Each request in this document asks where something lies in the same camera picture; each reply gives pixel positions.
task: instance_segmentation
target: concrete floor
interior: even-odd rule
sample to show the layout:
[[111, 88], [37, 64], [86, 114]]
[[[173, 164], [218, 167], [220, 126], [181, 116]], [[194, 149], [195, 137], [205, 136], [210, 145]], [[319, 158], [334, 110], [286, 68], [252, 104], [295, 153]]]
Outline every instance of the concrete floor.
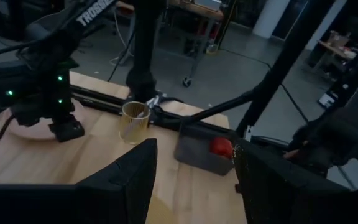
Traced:
[[[126, 27], [120, 27], [126, 34]], [[118, 36], [105, 29], [87, 38], [93, 44], [90, 48], [82, 48], [75, 52], [73, 58], [80, 64], [76, 72], [102, 80], [107, 80], [113, 70], [109, 64], [123, 50]], [[249, 34], [248, 30], [231, 26], [223, 40], [223, 48], [257, 58], [273, 65], [282, 49], [281, 43], [272, 42]], [[303, 54], [283, 82], [293, 95], [295, 101], [304, 111], [308, 119], [317, 118], [323, 109], [317, 99], [328, 88], [328, 84], [316, 75], [302, 70], [307, 52]], [[14, 54], [0, 56], [0, 61], [15, 59]], [[132, 60], [120, 66], [112, 78], [112, 82], [124, 84], [125, 77], [132, 67]], [[157, 88], [170, 96], [200, 108], [208, 108], [230, 100], [250, 90], [261, 81], [267, 72], [264, 64], [246, 59], [228, 52], [219, 51], [216, 55], [206, 55], [202, 59], [192, 86], [182, 86], [182, 79], [190, 73], [191, 64], [171, 55], [157, 52], [153, 59], [152, 72], [158, 80]], [[236, 128], [249, 105], [243, 105], [224, 112], [229, 117], [231, 128]], [[295, 109], [282, 88], [276, 92], [267, 109], [255, 126], [254, 134], [270, 136], [283, 141], [291, 141], [293, 133], [304, 125], [299, 112]], [[358, 188], [358, 161], [345, 166], [346, 172], [354, 180]], [[330, 170], [329, 178], [337, 183], [348, 186], [336, 168]]]

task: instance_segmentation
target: glass cup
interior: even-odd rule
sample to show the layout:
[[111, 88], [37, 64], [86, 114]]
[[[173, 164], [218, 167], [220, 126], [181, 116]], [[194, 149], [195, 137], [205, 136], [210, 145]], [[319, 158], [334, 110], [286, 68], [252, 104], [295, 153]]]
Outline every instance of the glass cup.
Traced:
[[144, 141], [149, 118], [150, 109], [146, 104], [136, 101], [124, 104], [119, 124], [121, 139], [128, 144], [139, 144]]

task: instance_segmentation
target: cart wheel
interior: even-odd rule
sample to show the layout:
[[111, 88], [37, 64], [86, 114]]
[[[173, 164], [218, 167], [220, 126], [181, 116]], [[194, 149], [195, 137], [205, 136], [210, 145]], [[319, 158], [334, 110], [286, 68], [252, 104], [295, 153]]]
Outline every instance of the cart wheel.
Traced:
[[189, 87], [191, 85], [191, 78], [190, 77], [184, 78], [182, 84], [184, 87]]

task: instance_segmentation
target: red fruit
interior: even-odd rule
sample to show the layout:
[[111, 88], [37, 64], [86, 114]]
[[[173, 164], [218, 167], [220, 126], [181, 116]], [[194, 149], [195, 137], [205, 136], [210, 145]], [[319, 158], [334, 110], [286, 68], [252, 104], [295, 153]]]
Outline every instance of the red fruit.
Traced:
[[233, 145], [226, 138], [216, 137], [210, 142], [209, 151], [213, 154], [231, 159], [233, 155]]

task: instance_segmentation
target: gray floor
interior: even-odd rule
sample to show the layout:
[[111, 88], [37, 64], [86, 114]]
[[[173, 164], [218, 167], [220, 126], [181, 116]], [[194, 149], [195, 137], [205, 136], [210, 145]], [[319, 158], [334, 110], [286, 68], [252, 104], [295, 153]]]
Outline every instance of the gray floor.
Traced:
[[[125, 34], [127, 28], [121, 27], [121, 29]], [[107, 80], [113, 70], [109, 61], [124, 48], [119, 37], [113, 36], [111, 30], [105, 29], [89, 37], [87, 41], [91, 42], [93, 47], [82, 48], [82, 52], [77, 51], [73, 54], [73, 58], [81, 65], [75, 71]], [[250, 35], [248, 30], [231, 26], [223, 41], [223, 48], [273, 64], [282, 45]], [[323, 112], [316, 101], [325, 92], [328, 84], [302, 70], [306, 56], [307, 52], [294, 64], [284, 84], [307, 117], [315, 119]], [[10, 59], [15, 59], [14, 54], [0, 56], [0, 61]], [[124, 85], [131, 66], [130, 59], [124, 66], [118, 68], [112, 82]], [[185, 88], [181, 81], [189, 74], [190, 68], [191, 65], [187, 61], [156, 53], [152, 72], [158, 80], [158, 89], [200, 108], [217, 105], [250, 90], [267, 72], [266, 66], [259, 62], [220, 51], [216, 55], [205, 56], [199, 65], [192, 86]], [[224, 112], [229, 117], [231, 128], [237, 126], [248, 106], [244, 105]], [[290, 141], [293, 133], [303, 124], [301, 116], [280, 88], [256, 124], [255, 135]], [[345, 169], [358, 187], [358, 162], [352, 161], [345, 166]], [[347, 185], [336, 168], [330, 171], [329, 178]]]

